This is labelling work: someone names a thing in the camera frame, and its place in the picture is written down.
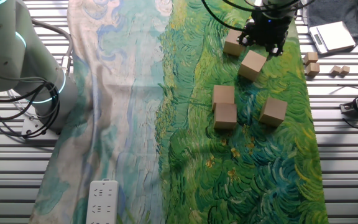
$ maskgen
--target wooden block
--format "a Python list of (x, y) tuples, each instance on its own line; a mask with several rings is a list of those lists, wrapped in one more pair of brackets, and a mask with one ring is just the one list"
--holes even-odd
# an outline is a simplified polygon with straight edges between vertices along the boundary
[(320, 64), (319, 63), (310, 63), (306, 67), (306, 75), (315, 77), (320, 72)]
[(349, 72), (351, 72), (351, 68), (350, 68), (350, 67), (348, 67), (348, 66), (343, 66), (343, 67), (341, 68), (341, 75), (347, 75), (347, 74), (349, 74)]
[(316, 63), (318, 61), (317, 52), (308, 52), (303, 59), (305, 65), (309, 65), (310, 63)]
[(245, 49), (243, 45), (237, 42), (237, 38), (241, 35), (241, 31), (229, 30), (229, 33), (224, 42), (223, 52), (229, 55), (240, 56)]
[(341, 72), (341, 68), (339, 66), (333, 66), (333, 69), (329, 72), (332, 75), (339, 75)]
[(239, 75), (254, 82), (258, 78), (259, 72), (261, 71), (265, 62), (266, 57), (250, 50), (241, 62)]
[(233, 130), (237, 124), (237, 105), (232, 103), (216, 103), (214, 128)]
[(285, 119), (287, 106), (286, 101), (268, 97), (260, 113), (259, 122), (278, 127)]
[(214, 86), (212, 95), (212, 111), (215, 110), (216, 103), (234, 104), (234, 86)]

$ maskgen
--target green patterned cloth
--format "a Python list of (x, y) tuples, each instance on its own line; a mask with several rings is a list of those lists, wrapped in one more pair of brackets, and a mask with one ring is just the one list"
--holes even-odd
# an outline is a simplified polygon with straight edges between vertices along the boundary
[[(237, 27), (250, 16), (207, 3)], [(228, 30), (200, 0), (71, 0), (68, 21), (80, 96), (31, 223), (85, 223), (103, 178), (121, 187), (118, 223), (328, 223), (295, 23), (250, 82), (242, 59), (267, 52), (224, 54)], [(234, 131), (213, 129), (214, 85), (235, 86)], [(258, 122), (269, 96), (288, 102), (277, 129)]]
[[(208, 1), (220, 18), (248, 14)], [(164, 100), (157, 141), (167, 223), (327, 223), (321, 167), (295, 24), (283, 56), (268, 61), (255, 83), (237, 75), (240, 58), (222, 53), (228, 30), (201, 1), (173, 2), (161, 36)], [(262, 47), (249, 47), (262, 55)], [(234, 85), (238, 125), (213, 129), (214, 85)], [(276, 130), (258, 123), (268, 96), (288, 102)]]

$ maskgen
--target table surface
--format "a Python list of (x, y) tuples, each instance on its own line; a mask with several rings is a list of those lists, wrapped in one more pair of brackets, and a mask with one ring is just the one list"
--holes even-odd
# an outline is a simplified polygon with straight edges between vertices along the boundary
[[(25, 0), (25, 3), (35, 19), (68, 31), (68, 0)], [(301, 16), (296, 24), (302, 56), (316, 51)], [(47, 29), (36, 27), (35, 30), (60, 63), (68, 41)], [(339, 104), (358, 96), (358, 46), (351, 53), (321, 58), (318, 63), (321, 73), (308, 80), (307, 86), (329, 222), (358, 223), (358, 129), (342, 121), (345, 117), (339, 110)], [(333, 78), (328, 73), (334, 65), (350, 66), (351, 72), (345, 77)], [(17, 113), (12, 104), (0, 104), (0, 110), (1, 116)], [(351, 123), (358, 126), (358, 119), (353, 121)], [(9, 125), (21, 131), (22, 122), (23, 117), (19, 117)], [(54, 144), (54, 140), (23, 144), (0, 132), (0, 223), (28, 223)]]

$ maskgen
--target power strip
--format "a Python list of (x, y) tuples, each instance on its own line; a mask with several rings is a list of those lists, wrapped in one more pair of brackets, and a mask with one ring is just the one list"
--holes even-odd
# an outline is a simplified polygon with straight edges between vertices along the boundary
[(118, 206), (118, 182), (94, 180), (89, 187), (86, 224), (116, 224)]

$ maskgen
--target black cable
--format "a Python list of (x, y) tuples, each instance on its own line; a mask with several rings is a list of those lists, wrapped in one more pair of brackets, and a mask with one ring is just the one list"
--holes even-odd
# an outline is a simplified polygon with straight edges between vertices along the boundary
[(19, 100), (23, 100), (27, 97), (30, 97), (31, 95), (36, 94), (37, 92), (40, 92), (43, 88), (44, 88), (44, 85), (40, 85), (35, 90), (33, 90), (23, 96), (20, 96), (20, 97), (14, 98), (14, 99), (9, 99), (9, 100), (0, 100), (0, 103), (13, 103), (13, 102), (17, 102)]
[(4, 121), (0, 120), (0, 122), (2, 122), (2, 124), (8, 129), (11, 131), (11, 133), (3, 130), (1, 127), (0, 127), (0, 132), (8, 135), (8, 136), (13, 136), (13, 137), (22, 137), (22, 138), (35, 138), (37, 136), (40, 136), (41, 134), (45, 134), (46, 133), (46, 130), (48, 130), (51, 125), (55, 122), (58, 114), (59, 114), (59, 111), (60, 111), (60, 102), (59, 102), (59, 99), (58, 99), (58, 91), (56, 89), (56, 86), (53, 85), (53, 83), (48, 83), (47, 86), (46, 86), (49, 90), (50, 90), (50, 93), (51, 93), (51, 97), (52, 97), (52, 107), (51, 108), (55, 108), (57, 106), (57, 109), (56, 111), (54, 112), (53, 114), (53, 118), (52, 116), (49, 116), (48, 118), (48, 121), (39, 129), (37, 129), (36, 131), (34, 131), (33, 133), (29, 133), (29, 134), (17, 134), (13, 129), (11, 129)]
[(12, 119), (15, 119), (15, 118), (18, 118), (20, 115), (24, 114), (31, 106), (31, 104), (34, 102), (35, 98), (37, 97), (38, 93), (42, 90), (42, 88), (46, 85), (46, 83), (44, 83), (43, 85), (39, 86), (35, 92), (35, 94), (33, 94), (29, 104), (21, 111), (19, 112), (18, 114), (14, 115), (14, 116), (10, 116), (10, 117), (7, 117), (7, 118), (1, 118), (0, 117), (0, 121), (4, 120), (4, 121), (9, 121), (9, 120), (12, 120)]
[(233, 30), (237, 30), (237, 31), (242, 31), (242, 28), (237, 28), (234, 26), (230, 26), (229, 24), (226, 24), (225, 22), (223, 22), (222, 20), (220, 20), (212, 11), (211, 9), (208, 7), (208, 5), (205, 3), (205, 0), (201, 0), (201, 2), (203, 3), (205, 9), (209, 12), (209, 14), (212, 16), (212, 18), (214, 18), (216, 21), (218, 21), (220, 24), (224, 25), (225, 27), (229, 28), (229, 29), (233, 29)]
[(35, 19), (31, 19), (31, 21), (34, 25), (41, 26), (46, 29), (50, 29), (50, 30), (55, 31), (56, 33), (61, 34), (64, 37), (66, 37), (66, 39), (68, 40), (68, 49), (66, 51), (65, 56), (70, 56), (71, 52), (73, 51), (73, 39), (71, 38), (71, 35), (68, 32), (64, 31), (63, 29), (61, 29), (57, 26), (47, 24), (46, 22), (41, 22), (41, 21), (38, 21)]
[[(240, 9), (240, 10), (243, 10), (243, 11), (247, 11), (247, 12), (273, 12), (273, 11), (278, 11), (280, 9), (284, 9), (288, 6), (291, 6), (292, 4), (295, 4), (297, 1), (299, 0), (294, 0), (292, 2), (289, 2), (288, 4), (285, 4), (285, 5), (282, 5), (280, 7), (277, 7), (277, 8), (274, 8), (274, 9), (248, 9), (246, 7), (242, 7), (242, 6), (239, 6), (237, 4), (234, 4), (233, 2), (230, 2), (228, 0), (223, 0), (223, 2), (225, 2), (226, 4), (234, 7), (234, 8), (237, 8), (237, 9)], [(291, 12), (291, 11), (296, 11), (298, 9), (302, 9), (308, 5), (310, 5), (311, 3), (315, 2), (316, 0), (311, 0), (310, 2), (302, 5), (301, 7), (295, 7), (294, 9), (288, 9), (288, 10), (285, 10), (285, 11), (288, 11), (288, 12)]]
[[(234, 4), (234, 3), (229, 2), (228, 0), (223, 0), (223, 1), (224, 1), (226, 4), (229, 4), (229, 5), (233, 6), (233, 7), (238, 6), (238, 5)], [(288, 4), (286, 4), (286, 5), (284, 5), (284, 6), (282, 6), (282, 7), (287, 7), (287, 6), (291, 5), (291, 4), (294, 4), (294, 3), (297, 2), (297, 1), (298, 1), (298, 0), (294, 0), (294, 1), (292, 1), (292, 2), (290, 2), (290, 3), (288, 3)], [(296, 7), (295, 9), (293, 9), (293, 10), (291, 10), (291, 11), (295, 11), (295, 10), (304, 8), (304, 7), (310, 5), (311, 3), (315, 2), (315, 1), (316, 1), (316, 0), (311, 0), (310, 2), (306, 3), (305, 5), (303, 5), (303, 6), (301, 6), (301, 7)], [(225, 26), (225, 27), (227, 27), (227, 28), (229, 28), (229, 29), (233, 29), (233, 30), (237, 30), (237, 31), (243, 31), (242, 28), (238, 28), (238, 27), (231, 26), (231, 25), (229, 25), (229, 24), (223, 22), (222, 20), (220, 20), (220, 19), (212, 12), (212, 10), (209, 8), (209, 6), (208, 6), (207, 3), (205, 2), (205, 0), (201, 0), (201, 2), (203, 3), (205, 9), (209, 12), (209, 14), (210, 14), (216, 21), (218, 21), (220, 24), (222, 24), (223, 26)], [(267, 11), (265, 11), (265, 10), (255, 10), (255, 9), (248, 9), (248, 8), (245, 8), (245, 7), (241, 7), (241, 6), (238, 6), (238, 7), (236, 7), (236, 8), (241, 9), (241, 10), (243, 10), (243, 11), (249, 11), (249, 12), (254, 12), (254, 11), (257, 11), (257, 12), (272, 12), (272, 11), (276, 11), (276, 10), (277, 10), (277, 9), (274, 9), (274, 10), (271, 10), (271, 9), (270, 9), (270, 10), (267, 10)]]
[(349, 123), (345, 118), (342, 118), (343, 121), (346, 122), (350, 127), (358, 129), (358, 127), (353, 126), (351, 123)]
[(58, 94), (58, 91), (57, 91), (55, 85), (52, 86), (52, 89), (53, 89), (53, 95), (55, 95), (55, 97), (52, 97), (52, 94), (51, 94), (51, 97), (52, 97), (52, 100), (53, 100), (52, 105), (57, 106), (57, 109), (56, 109), (56, 112), (54, 114), (54, 117), (51, 120), (51, 116), (50, 116), (48, 121), (40, 128), (40, 129), (42, 129), (43, 127), (45, 127), (45, 129), (43, 131), (41, 131), (39, 134), (36, 134), (35, 136), (33, 136), (33, 134), (35, 134), (35, 133), (40, 131), (40, 129), (38, 129), (35, 132), (30, 133), (31, 137), (28, 137), (28, 138), (35, 138), (35, 137), (40, 136), (41, 134), (45, 134), (47, 132), (47, 130), (52, 126), (52, 124), (56, 121), (57, 116), (59, 115), (59, 111), (60, 111), (59, 94)]

